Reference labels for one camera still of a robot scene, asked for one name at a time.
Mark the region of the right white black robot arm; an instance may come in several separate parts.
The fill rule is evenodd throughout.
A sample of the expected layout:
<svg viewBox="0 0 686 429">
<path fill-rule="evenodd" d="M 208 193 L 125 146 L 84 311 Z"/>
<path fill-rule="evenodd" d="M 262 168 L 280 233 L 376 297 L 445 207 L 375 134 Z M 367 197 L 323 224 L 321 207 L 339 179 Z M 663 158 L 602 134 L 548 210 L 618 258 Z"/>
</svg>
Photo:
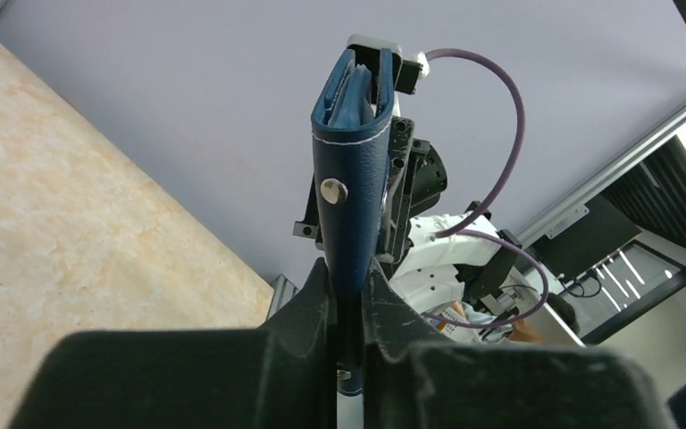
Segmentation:
<svg viewBox="0 0 686 429">
<path fill-rule="evenodd" d="M 454 309 L 500 292 L 523 251 L 477 206 L 427 215 L 447 175 L 437 151 L 415 138 L 413 127 L 396 117 L 357 142 L 342 134 L 313 141 L 310 198 L 294 232 L 314 239 L 324 255 L 294 304 L 326 305 L 345 345 L 401 331 L 431 338 L 443 324 L 455 326 L 456 341 L 472 343 L 480 332 L 542 306 L 518 301 L 509 315 L 492 310 L 477 319 Z"/>
</svg>

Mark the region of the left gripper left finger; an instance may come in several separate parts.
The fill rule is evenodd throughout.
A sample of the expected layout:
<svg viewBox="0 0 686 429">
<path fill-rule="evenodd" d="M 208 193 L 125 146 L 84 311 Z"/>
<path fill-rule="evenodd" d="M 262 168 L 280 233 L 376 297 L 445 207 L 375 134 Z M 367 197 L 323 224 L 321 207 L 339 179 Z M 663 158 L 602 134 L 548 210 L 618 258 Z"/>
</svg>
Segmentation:
<svg viewBox="0 0 686 429">
<path fill-rule="evenodd" d="M 332 428 L 328 269 L 255 329 L 84 331 L 46 355 L 12 428 Z"/>
</svg>

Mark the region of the navy blue card holder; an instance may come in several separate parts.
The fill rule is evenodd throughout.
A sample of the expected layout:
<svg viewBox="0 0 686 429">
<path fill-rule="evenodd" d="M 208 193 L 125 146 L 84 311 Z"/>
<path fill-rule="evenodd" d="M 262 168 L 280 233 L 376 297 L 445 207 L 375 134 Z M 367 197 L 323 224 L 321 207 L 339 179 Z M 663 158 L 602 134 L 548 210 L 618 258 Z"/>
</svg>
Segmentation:
<svg viewBox="0 0 686 429">
<path fill-rule="evenodd" d="M 338 318 L 337 390 L 346 396 L 363 390 L 361 290 L 379 239 L 388 181 L 393 62 L 388 48 L 379 51 L 374 68 L 345 50 L 311 112 L 314 191 Z"/>
</svg>

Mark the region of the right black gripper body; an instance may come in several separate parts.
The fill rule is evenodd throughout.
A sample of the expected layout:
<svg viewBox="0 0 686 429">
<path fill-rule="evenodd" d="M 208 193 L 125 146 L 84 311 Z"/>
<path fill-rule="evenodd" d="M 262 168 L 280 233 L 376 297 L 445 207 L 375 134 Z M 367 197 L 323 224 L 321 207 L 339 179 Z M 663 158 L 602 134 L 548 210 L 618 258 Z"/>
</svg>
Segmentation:
<svg viewBox="0 0 686 429">
<path fill-rule="evenodd" d="M 414 122 L 393 115 L 313 115 L 312 182 L 294 235 L 330 264 L 398 263 L 411 218 L 439 201 L 448 179 Z"/>
</svg>

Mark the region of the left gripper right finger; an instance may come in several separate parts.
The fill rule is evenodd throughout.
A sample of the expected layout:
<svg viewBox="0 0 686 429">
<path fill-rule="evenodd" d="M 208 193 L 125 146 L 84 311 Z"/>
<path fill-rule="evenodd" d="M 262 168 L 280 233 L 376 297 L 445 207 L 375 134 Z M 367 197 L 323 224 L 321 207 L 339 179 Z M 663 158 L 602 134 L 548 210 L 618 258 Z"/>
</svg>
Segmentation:
<svg viewBox="0 0 686 429">
<path fill-rule="evenodd" d="M 377 263 L 362 289 L 367 428 L 671 428 L 648 374 L 607 349 L 472 346 L 429 326 Z"/>
</svg>

